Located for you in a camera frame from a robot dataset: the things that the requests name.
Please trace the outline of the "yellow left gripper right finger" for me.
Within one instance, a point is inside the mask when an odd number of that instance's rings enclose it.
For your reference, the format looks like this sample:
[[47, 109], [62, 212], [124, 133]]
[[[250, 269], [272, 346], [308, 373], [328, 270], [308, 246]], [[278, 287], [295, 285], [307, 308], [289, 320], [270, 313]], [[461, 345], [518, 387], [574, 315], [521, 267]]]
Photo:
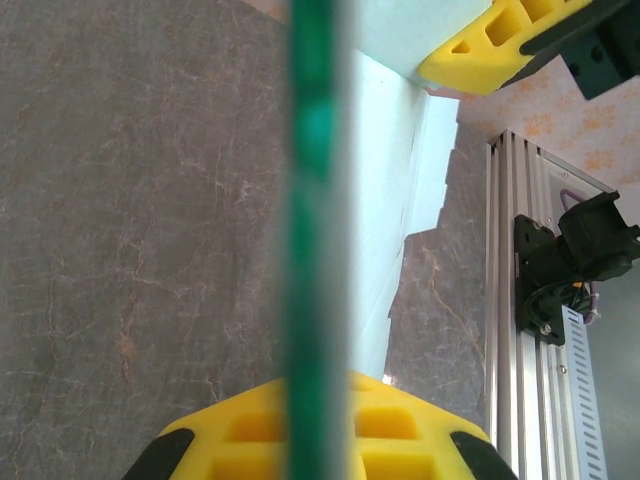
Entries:
[[367, 375], [351, 376], [351, 479], [515, 479], [472, 422]]

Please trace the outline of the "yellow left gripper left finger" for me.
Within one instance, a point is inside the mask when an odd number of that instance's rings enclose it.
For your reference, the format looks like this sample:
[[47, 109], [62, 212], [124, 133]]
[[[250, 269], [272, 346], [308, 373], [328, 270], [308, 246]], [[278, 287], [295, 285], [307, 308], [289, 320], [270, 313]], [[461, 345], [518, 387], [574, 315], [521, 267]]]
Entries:
[[285, 384], [273, 380], [179, 418], [153, 439], [126, 479], [282, 479]]

